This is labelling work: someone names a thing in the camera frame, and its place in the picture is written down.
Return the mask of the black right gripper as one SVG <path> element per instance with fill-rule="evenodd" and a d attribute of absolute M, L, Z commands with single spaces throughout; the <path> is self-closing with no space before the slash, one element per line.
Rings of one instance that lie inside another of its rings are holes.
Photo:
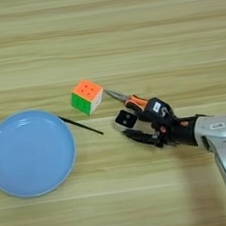
<path fill-rule="evenodd" d="M 143 110 L 138 114 L 139 120 L 148 121 L 152 119 L 149 111 Z M 159 132 L 156 134 L 146 134 L 138 130 L 123 131 L 123 134 L 133 141 L 154 145 L 157 148 L 163 148 L 165 145 L 191 145 L 196 147 L 198 143 L 195 140 L 195 124 L 197 116 L 186 118 L 172 118 L 170 121 L 153 122 L 153 129 Z"/>

